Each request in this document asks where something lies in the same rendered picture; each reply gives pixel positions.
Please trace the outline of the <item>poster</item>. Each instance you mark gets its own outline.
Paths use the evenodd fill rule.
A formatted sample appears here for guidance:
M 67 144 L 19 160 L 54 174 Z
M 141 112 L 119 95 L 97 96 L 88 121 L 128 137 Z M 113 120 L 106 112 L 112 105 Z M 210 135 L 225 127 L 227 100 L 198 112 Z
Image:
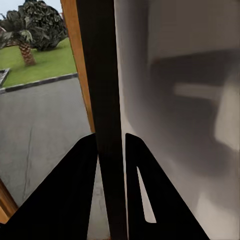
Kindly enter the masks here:
M 128 240 L 114 0 L 76 0 L 111 240 Z

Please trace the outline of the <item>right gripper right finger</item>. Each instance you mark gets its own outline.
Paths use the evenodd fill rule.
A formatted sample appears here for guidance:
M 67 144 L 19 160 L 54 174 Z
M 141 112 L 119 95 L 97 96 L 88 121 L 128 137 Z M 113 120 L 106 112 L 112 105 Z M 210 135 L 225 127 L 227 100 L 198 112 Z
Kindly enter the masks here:
M 210 240 L 145 142 L 125 135 L 128 240 Z M 145 220 L 139 168 L 156 223 Z

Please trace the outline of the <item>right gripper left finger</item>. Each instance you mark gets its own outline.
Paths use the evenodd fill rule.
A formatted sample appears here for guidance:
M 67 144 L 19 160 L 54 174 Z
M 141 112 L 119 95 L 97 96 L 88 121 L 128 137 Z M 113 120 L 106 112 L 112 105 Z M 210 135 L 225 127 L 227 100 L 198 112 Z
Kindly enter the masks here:
M 87 240 L 98 156 L 96 133 L 80 139 L 0 229 L 0 240 Z

